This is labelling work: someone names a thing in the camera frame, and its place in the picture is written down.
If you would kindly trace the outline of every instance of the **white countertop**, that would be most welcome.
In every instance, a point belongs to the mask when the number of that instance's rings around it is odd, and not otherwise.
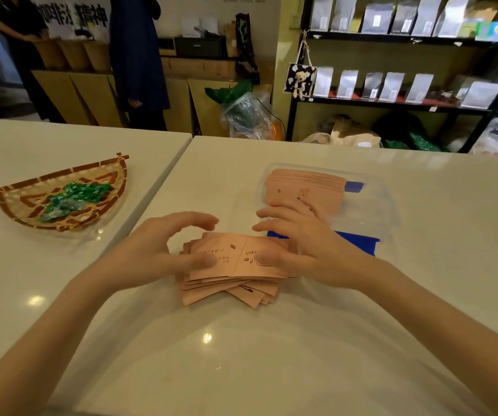
[[[380,177],[401,226],[377,255],[498,331],[497,157],[197,137],[140,222],[195,209],[219,217],[217,231],[251,233],[272,162]],[[201,232],[182,231],[170,250]],[[0,318],[16,309],[0,300]],[[304,279],[256,311],[228,294],[183,307],[172,278],[121,292],[52,402],[115,416],[489,414],[370,300]]]
[[[1,186],[130,155],[126,192],[100,239],[58,237],[0,210],[0,357],[74,275],[131,231],[190,140],[186,133],[0,120]]]

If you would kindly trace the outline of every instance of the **dark blue robe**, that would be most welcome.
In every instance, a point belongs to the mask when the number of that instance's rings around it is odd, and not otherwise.
[[[123,111],[134,110],[128,99],[142,103],[135,109],[139,112],[170,107],[150,7],[147,0],[112,0],[110,62],[118,105]]]

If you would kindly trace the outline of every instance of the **person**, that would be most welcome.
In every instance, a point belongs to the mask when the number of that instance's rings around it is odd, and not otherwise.
[[[166,131],[162,111],[170,108],[153,19],[156,0],[110,0],[110,63],[121,110],[130,127]]]
[[[271,218],[253,230],[275,231],[299,254],[259,251],[259,262],[336,288],[361,291],[395,317],[474,394],[498,414],[498,334],[333,232],[307,200],[259,210]],[[115,292],[178,272],[212,267],[204,253],[171,255],[169,237],[188,226],[211,231],[218,219],[197,212],[145,221],[106,256],[74,277],[0,360],[0,416],[39,414],[97,310]]]
[[[31,73],[32,70],[45,68],[32,42],[49,39],[49,29],[37,7],[30,0],[0,0],[0,32],[8,41],[10,55],[39,117],[42,120],[48,118],[51,122],[65,123]]]

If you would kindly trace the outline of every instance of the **finger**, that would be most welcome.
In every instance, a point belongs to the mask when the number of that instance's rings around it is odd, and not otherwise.
[[[257,251],[257,262],[285,270],[290,276],[306,276],[311,273],[315,258],[287,251]]]
[[[267,207],[265,209],[257,210],[258,217],[277,217],[279,219],[287,220],[288,222],[302,222],[305,220],[305,215],[298,213],[287,207]]]
[[[163,216],[160,219],[163,219],[165,222],[163,232],[169,238],[188,226],[197,226],[205,231],[212,231],[218,223],[218,218],[207,213],[199,212],[172,213],[171,215]]]
[[[273,231],[288,238],[297,239],[299,231],[297,225],[281,219],[265,220],[253,226],[255,232]]]
[[[212,254],[196,253],[168,256],[167,273],[189,273],[215,266],[217,259]]]
[[[315,214],[318,220],[320,220],[322,223],[328,224],[328,217],[326,213],[324,213],[324,209],[322,209],[321,206],[319,206],[315,201],[310,200],[307,197],[301,197],[300,201],[311,208],[312,212]]]
[[[314,216],[313,212],[309,210],[309,207],[303,204],[300,200],[294,200],[291,198],[282,198],[278,201],[273,201],[270,203],[272,207],[286,207],[291,210],[295,210],[305,216]]]

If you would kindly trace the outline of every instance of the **stack of pink cards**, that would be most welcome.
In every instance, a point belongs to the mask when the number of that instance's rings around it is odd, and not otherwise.
[[[280,281],[286,273],[258,263],[254,256],[262,250],[288,250],[288,239],[206,232],[201,239],[183,245],[183,254],[206,252],[218,263],[212,268],[178,274],[176,281],[182,302],[190,305],[212,294],[228,292],[253,308],[274,303]]]
[[[266,178],[266,202],[306,197],[334,216],[342,205],[346,182],[345,178],[321,172],[276,168]]]

